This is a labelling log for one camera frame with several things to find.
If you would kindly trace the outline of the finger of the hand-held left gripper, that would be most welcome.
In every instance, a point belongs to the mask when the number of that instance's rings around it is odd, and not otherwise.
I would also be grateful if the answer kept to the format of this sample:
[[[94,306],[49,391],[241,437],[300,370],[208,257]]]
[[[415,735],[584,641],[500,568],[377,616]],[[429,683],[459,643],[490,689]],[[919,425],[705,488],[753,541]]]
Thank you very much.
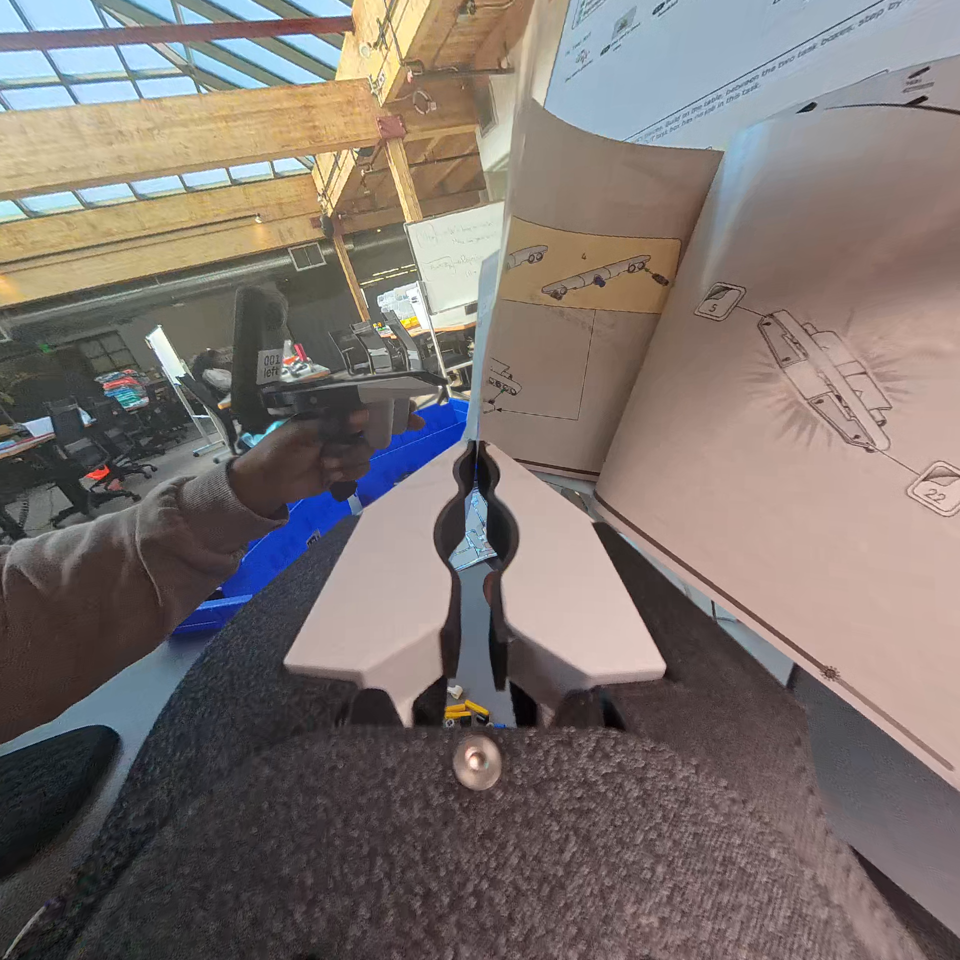
[[[341,380],[341,386],[358,397],[421,397],[448,387],[448,380],[428,370],[389,371],[356,375]]]

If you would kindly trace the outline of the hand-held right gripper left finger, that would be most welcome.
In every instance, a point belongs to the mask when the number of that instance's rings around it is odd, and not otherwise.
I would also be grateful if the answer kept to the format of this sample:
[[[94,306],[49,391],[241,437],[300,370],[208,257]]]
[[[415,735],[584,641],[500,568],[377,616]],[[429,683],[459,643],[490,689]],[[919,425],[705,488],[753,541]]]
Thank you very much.
[[[450,555],[465,536],[476,442],[438,454],[363,510],[285,656],[288,672],[379,690],[405,727],[455,673],[460,614]]]

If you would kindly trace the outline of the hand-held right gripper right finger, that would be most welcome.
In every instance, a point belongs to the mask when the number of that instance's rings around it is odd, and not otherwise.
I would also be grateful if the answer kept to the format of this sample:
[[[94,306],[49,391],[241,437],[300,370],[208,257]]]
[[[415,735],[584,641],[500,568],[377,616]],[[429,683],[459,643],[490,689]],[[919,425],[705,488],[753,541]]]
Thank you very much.
[[[571,693],[665,678],[666,662],[590,516],[496,446],[482,444],[498,690],[556,711]]]

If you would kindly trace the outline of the building instruction booklet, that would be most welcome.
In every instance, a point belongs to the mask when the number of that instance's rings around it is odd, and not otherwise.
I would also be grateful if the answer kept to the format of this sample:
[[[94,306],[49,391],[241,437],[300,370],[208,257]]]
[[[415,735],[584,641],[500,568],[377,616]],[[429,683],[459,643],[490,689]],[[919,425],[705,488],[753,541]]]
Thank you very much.
[[[478,431],[958,786],[958,56],[724,150],[527,99]]]

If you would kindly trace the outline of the person's left forearm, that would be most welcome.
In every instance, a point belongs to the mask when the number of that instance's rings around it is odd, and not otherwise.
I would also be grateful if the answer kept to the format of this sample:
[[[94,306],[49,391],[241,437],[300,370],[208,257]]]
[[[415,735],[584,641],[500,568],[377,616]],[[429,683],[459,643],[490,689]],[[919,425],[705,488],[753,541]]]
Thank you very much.
[[[125,510],[2,547],[2,742],[153,652],[288,521],[286,506],[252,510],[232,473],[177,477]]]

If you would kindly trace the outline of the person's left hand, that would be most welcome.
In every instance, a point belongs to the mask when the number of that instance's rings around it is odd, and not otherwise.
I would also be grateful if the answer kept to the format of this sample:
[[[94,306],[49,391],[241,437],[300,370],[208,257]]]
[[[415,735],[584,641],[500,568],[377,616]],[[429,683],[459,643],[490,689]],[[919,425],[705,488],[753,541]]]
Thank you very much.
[[[226,480],[237,500],[264,519],[290,504],[354,484],[370,469],[383,431],[393,426],[384,403],[352,411],[341,423],[294,418],[234,459]]]

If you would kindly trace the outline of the shelf of clear storage boxes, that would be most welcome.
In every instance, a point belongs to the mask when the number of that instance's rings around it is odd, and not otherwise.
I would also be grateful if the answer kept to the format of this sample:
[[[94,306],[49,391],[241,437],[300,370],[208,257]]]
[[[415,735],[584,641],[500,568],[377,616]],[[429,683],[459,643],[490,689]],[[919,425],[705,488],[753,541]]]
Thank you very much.
[[[378,294],[376,302],[385,322],[395,318],[405,330],[415,335],[431,330],[431,317],[420,282],[414,281]]]

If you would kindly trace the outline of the blue plastic bin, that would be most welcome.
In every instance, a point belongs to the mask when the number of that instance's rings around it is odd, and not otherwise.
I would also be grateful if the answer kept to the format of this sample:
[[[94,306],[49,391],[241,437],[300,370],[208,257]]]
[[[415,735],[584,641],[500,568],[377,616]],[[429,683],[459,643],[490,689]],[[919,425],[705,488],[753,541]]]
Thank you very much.
[[[461,441],[469,415],[469,402],[453,398],[419,411],[425,425],[395,437],[385,450],[374,453],[369,471],[357,483],[361,509],[414,474]],[[286,524],[253,541],[238,571],[200,604],[173,631],[174,637],[213,634],[222,629],[261,590],[352,514],[349,501],[338,502],[331,493],[303,499],[289,508]]]

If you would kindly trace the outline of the small whiteboard on stand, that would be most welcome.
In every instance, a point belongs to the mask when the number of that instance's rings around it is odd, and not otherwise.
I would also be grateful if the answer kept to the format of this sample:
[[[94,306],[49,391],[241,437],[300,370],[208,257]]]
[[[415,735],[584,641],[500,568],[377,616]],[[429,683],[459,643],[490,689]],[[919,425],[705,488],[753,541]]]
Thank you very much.
[[[194,409],[194,404],[182,383],[182,380],[187,377],[187,368],[174,345],[168,339],[163,327],[160,324],[154,326],[146,334],[145,341],[159,362],[164,377],[186,411],[190,422],[198,432],[200,445],[192,450],[192,456],[195,459],[200,459],[202,456],[212,453],[214,454],[214,462],[220,462],[222,455],[227,450],[223,431],[218,425],[218,421],[211,416],[205,406],[201,406],[200,411]]]

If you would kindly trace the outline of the clear plastic parts bag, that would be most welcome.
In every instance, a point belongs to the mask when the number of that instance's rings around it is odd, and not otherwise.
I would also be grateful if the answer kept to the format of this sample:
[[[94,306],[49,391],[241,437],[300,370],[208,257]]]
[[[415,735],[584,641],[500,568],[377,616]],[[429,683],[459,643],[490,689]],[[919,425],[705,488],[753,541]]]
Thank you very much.
[[[488,503],[474,485],[464,507],[463,537],[449,557],[453,570],[462,572],[498,558],[488,538]]]

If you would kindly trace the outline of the stack of colourful cloths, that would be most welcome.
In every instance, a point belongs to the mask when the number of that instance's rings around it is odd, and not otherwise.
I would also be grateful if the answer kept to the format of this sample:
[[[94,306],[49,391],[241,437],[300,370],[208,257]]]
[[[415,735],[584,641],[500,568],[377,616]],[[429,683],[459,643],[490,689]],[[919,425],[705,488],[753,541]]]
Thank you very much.
[[[134,367],[119,368],[99,374],[95,381],[105,396],[118,403],[126,411],[145,409],[149,403],[149,391],[144,375]]]

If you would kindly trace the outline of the printed instruction sheet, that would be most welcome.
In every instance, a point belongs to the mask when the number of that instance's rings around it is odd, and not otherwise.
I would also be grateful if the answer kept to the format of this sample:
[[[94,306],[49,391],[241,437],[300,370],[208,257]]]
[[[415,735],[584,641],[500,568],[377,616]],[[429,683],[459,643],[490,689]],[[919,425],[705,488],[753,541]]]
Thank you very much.
[[[958,54],[957,1],[570,2],[545,108],[594,135],[724,148],[741,129]]]

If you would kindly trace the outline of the large wall whiteboard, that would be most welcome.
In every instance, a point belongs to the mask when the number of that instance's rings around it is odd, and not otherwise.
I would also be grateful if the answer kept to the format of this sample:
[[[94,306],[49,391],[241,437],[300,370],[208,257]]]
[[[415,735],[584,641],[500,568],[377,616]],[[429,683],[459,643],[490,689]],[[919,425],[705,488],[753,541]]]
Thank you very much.
[[[477,302],[483,261],[500,250],[505,202],[404,223],[432,316]]]

